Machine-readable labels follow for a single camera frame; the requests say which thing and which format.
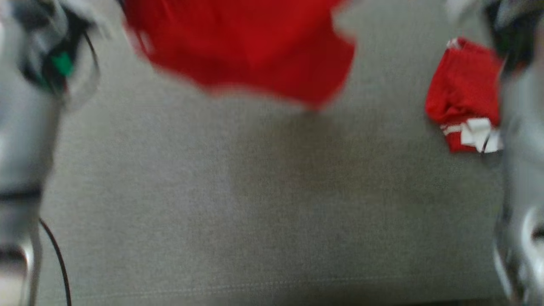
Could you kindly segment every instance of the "gray cushion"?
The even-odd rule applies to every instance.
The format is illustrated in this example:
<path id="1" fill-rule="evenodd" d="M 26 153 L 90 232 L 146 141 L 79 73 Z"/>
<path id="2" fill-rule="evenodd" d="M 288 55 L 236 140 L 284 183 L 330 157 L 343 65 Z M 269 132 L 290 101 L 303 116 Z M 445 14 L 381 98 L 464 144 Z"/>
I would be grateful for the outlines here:
<path id="1" fill-rule="evenodd" d="M 93 1 L 100 91 L 64 120 L 44 218 L 75 305 L 389 304 L 500 293 L 500 168 L 451 155 L 424 114 L 446 42 L 442 1 L 354 4 L 346 89 L 322 114 L 210 97 L 129 50 Z M 39 305 L 63 305 L 45 236 Z"/>

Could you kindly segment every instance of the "red cloth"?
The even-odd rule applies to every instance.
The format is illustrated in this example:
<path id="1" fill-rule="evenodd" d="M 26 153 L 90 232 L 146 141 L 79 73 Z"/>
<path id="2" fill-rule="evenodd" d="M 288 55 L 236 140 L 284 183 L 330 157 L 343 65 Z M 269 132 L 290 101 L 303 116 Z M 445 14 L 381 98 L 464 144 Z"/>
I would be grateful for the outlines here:
<path id="1" fill-rule="evenodd" d="M 500 125 L 498 81 L 502 67 L 495 53 L 464 38 L 460 48 L 450 47 L 438 65 L 425 103 L 425 111 L 441 126 L 451 152 L 476 152 L 461 144 L 457 128 L 470 118 L 489 118 Z"/>
<path id="2" fill-rule="evenodd" d="M 206 89 L 248 85 L 320 108 L 354 57 L 354 44 L 332 26 L 342 2 L 127 0 L 125 14 L 141 54 L 157 66 Z"/>

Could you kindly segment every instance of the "wire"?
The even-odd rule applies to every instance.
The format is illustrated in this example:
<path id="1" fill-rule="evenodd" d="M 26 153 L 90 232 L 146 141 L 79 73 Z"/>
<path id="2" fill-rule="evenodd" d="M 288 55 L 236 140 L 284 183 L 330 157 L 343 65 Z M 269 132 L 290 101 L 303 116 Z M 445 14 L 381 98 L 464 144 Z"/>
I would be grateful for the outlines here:
<path id="1" fill-rule="evenodd" d="M 484 162 L 484 165 L 486 165 L 488 168 L 493 169 L 502 164 L 503 154 L 501 150 L 494 153 L 485 152 L 487 150 L 487 143 L 489 142 L 489 139 L 491 138 L 491 133 L 492 132 L 490 132 L 485 138 L 484 147 L 480 153 L 480 157 L 481 157 L 481 160 Z"/>
<path id="2" fill-rule="evenodd" d="M 87 32 L 83 34 L 83 37 L 87 45 L 89 46 L 89 50 L 91 51 L 92 72 L 89 76 L 89 79 L 85 81 L 83 85 L 81 85 L 79 88 L 76 88 L 76 90 L 73 91 L 73 94 L 70 94 L 68 92 L 66 95 L 64 95 L 64 107 L 68 112 L 76 111 L 79 107 L 82 107 L 87 101 L 89 101 L 91 97 L 98 91 L 98 84 L 100 82 L 100 64 L 98 62 L 98 54 L 96 53 L 95 46 L 92 44 L 92 41 Z M 68 102 L 76 100 L 82 100 L 83 102 L 78 102 L 75 106 L 73 103 Z"/>
<path id="3" fill-rule="evenodd" d="M 49 239 L 51 240 L 51 243 L 53 244 L 53 248 L 55 249 L 55 253 L 57 254 L 57 258 L 59 259 L 60 271 L 63 274 L 64 292 L 66 293 L 66 305 L 72 306 L 72 295 L 70 294 L 70 283 L 68 282 L 68 273 L 66 271 L 66 266 L 64 265 L 63 255 L 60 252 L 60 248 L 59 248 L 59 245 L 57 244 L 57 240 L 55 239 L 55 236 L 53 236 L 51 229 L 47 226 L 47 224 L 42 218 L 40 218 L 40 224 L 44 228 L 45 232 L 47 233 L 47 236 L 49 236 Z"/>

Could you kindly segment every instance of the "green component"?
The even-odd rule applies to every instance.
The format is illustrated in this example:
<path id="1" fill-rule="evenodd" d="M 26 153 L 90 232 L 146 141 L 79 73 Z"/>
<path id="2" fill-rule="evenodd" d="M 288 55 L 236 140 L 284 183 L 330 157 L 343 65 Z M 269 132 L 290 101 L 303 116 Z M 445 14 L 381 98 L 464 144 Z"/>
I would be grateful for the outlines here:
<path id="1" fill-rule="evenodd" d="M 73 63 L 68 53 L 63 52 L 59 56 L 51 58 L 57 70 L 65 77 L 69 77 L 73 73 Z"/>

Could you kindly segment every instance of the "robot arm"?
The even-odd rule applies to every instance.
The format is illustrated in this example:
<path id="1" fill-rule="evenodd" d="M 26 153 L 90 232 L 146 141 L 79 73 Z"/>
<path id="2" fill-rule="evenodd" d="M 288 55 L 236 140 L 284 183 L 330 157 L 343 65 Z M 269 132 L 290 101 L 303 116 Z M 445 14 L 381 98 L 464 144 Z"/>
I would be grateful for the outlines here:
<path id="1" fill-rule="evenodd" d="M 77 46 L 91 22 L 57 1 L 0 1 L 0 296 L 34 305 L 41 191 Z"/>
<path id="2" fill-rule="evenodd" d="M 486 17 L 501 76 L 505 198 L 494 259 L 514 305 L 544 304 L 544 1 L 494 1 Z"/>

